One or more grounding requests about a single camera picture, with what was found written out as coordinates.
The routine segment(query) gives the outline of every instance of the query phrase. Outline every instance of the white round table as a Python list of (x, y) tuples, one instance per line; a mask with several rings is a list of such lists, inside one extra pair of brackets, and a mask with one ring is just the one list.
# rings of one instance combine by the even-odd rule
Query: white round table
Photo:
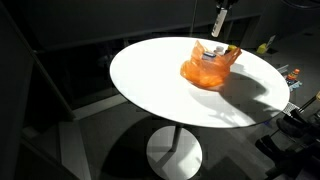
[[(110, 67), (116, 88), (137, 106), (160, 117), (209, 128), (246, 127), (270, 120), (289, 101), (284, 78), (270, 64), (242, 50), (221, 92), (199, 89), (180, 75), (195, 38), (158, 38), (133, 44)], [(198, 39), (214, 50), (227, 44)], [(181, 127), (156, 131), (147, 145), (152, 169), (164, 179), (189, 179), (202, 162), (197, 139)]]

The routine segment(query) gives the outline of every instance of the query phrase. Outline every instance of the cable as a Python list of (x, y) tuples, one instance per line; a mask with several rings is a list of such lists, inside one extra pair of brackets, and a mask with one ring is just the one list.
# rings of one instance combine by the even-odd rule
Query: cable
[[(312, 2), (316, 2), (317, 4), (320, 4), (319, 0), (310, 0)], [(320, 9), (320, 5), (317, 6), (303, 6), (299, 4), (294, 4), (289, 0), (282, 0), (283, 3), (287, 4), (288, 6), (296, 9), (302, 9), (302, 10), (315, 10), (315, 9)]]

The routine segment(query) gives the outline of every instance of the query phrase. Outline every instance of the table pedestal base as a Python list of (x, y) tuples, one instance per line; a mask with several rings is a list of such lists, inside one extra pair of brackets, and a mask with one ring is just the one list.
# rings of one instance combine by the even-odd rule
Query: table pedestal base
[[(185, 180), (200, 169), (202, 150), (197, 139), (186, 129), (175, 133), (174, 126), (157, 130), (147, 145), (147, 158), (153, 171), (167, 180)], [(177, 142), (176, 151), (172, 143)]]

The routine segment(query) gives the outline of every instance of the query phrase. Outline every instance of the orange plastic bag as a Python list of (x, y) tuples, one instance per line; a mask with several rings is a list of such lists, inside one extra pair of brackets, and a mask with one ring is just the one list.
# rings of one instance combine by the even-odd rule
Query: orange plastic bag
[(213, 61), (207, 61), (202, 59), (206, 50), (197, 40), (191, 59), (182, 64), (180, 74), (196, 86), (214, 89), (223, 84), (224, 79), (230, 74), (230, 66), (242, 52), (240, 48), (236, 48), (223, 56), (217, 55)]

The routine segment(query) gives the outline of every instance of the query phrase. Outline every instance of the table top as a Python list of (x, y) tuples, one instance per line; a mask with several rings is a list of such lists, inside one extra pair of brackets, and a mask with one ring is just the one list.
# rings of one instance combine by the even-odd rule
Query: table top
[(169, 37), (142, 41), (119, 52), (110, 76), (120, 93), (137, 106), (183, 124), (235, 128), (270, 120), (289, 101), (289, 88), (278, 71), (242, 50), (231, 66), (223, 91), (199, 89), (180, 75), (196, 40), (214, 50), (227, 44)]

